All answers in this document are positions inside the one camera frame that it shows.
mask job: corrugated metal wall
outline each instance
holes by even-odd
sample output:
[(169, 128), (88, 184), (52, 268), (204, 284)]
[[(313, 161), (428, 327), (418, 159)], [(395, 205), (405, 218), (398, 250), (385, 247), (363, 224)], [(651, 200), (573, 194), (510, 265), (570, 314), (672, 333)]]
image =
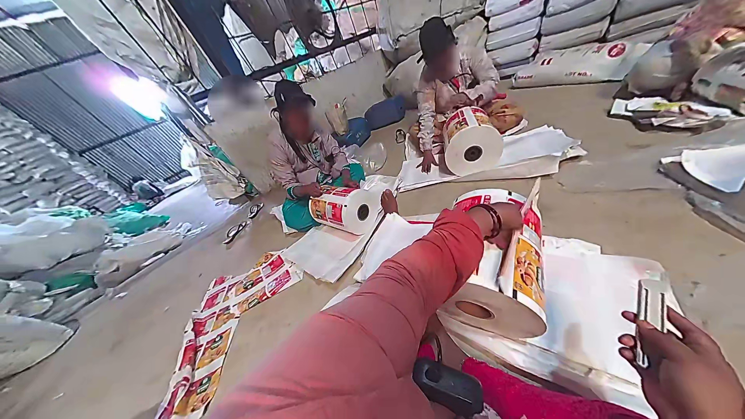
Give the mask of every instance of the corrugated metal wall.
[(0, 104), (124, 188), (135, 175), (186, 175), (179, 130), (119, 101), (108, 89), (113, 75), (124, 73), (67, 18), (0, 28)]

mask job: black device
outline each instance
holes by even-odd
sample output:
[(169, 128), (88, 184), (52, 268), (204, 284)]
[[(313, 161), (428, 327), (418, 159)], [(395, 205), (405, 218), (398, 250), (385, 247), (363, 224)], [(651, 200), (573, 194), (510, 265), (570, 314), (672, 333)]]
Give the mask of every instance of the black device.
[(418, 358), (412, 375), (430, 401), (458, 416), (470, 418), (484, 410), (484, 391), (475, 377), (429, 358)]

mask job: red logo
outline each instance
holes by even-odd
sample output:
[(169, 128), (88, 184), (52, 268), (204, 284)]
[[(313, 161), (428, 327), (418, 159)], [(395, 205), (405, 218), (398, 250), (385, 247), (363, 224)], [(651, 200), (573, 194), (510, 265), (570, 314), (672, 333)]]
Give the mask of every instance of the red logo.
[(621, 42), (611, 45), (610, 48), (608, 48), (608, 57), (616, 58), (623, 55), (624, 52), (626, 52), (626, 44)]

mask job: dusty floor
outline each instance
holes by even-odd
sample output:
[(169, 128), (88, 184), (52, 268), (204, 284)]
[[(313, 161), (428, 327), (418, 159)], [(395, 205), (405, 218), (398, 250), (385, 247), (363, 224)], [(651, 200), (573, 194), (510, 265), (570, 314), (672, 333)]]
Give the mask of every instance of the dusty floor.
[[(685, 133), (640, 133), (629, 122), (606, 117), (615, 84), (565, 86), (511, 92), (528, 111), (531, 127), (550, 124), (581, 139), (585, 160), (622, 155), (648, 145), (679, 139)], [(414, 118), (410, 114), (405, 122)], [(396, 145), (396, 126), (376, 131), (371, 142), (388, 150), (383, 174), (398, 174), (403, 146)], [(562, 170), (577, 161), (562, 164)], [(709, 296), (745, 291), (745, 245), (693, 214), (680, 192), (636, 191), (571, 194), (552, 178), (545, 179), (541, 211), (545, 232), (576, 237), (603, 246), (605, 253), (655, 259), (670, 272), (679, 289), (692, 282), (708, 287)], [(527, 193), (529, 180), (446, 183), (399, 196), (402, 215), (432, 213), (454, 198), (482, 187)], [(281, 191), (263, 198), (279, 203)], [(231, 217), (239, 221), (247, 209)], [(82, 320), (78, 334), (58, 353), (5, 384), (0, 411), (8, 419), (138, 418), (155, 415), (181, 342), (183, 326), (209, 281), (224, 274), (242, 274), (265, 251), (287, 247), (298, 235), (284, 236), (279, 222), (265, 210), (251, 229), (230, 248), (221, 244), (221, 229), (153, 269), (134, 283), (120, 300), (106, 301)], [(353, 266), (335, 284), (310, 279), (252, 309), (241, 318), (226, 361), (217, 398), (224, 396), (294, 327), (317, 312), (352, 282)], [(707, 324), (735, 367), (745, 371), (742, 320), (731, 319), (732, 307), (703, 307)]]

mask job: teal pants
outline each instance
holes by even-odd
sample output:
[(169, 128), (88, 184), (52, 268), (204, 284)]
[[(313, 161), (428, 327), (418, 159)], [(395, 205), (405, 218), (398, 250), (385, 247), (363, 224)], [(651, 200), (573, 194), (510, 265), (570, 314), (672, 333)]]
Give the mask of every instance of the teal pants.
[[(352, 180), (360, 181), (365, 180), (365, 171), (357, 163), (351, 163), (349, 165), (349, 174)], [(341, 176), (334, 179), (331, 182), (333, 186), (343, 186), (341, 184)], [(285, 216), (285, 224), (287, 227), (294, 228), (298, 231), (308, 231), (317, 225), (320, 225), (318, 221), (315, 221), (311, 217), (311, 210), (308, 208), (308, 201), (310, 198), (304, 197), (300, 199), (285, 199), (285, 203), (282, 205), (282, 214)]]

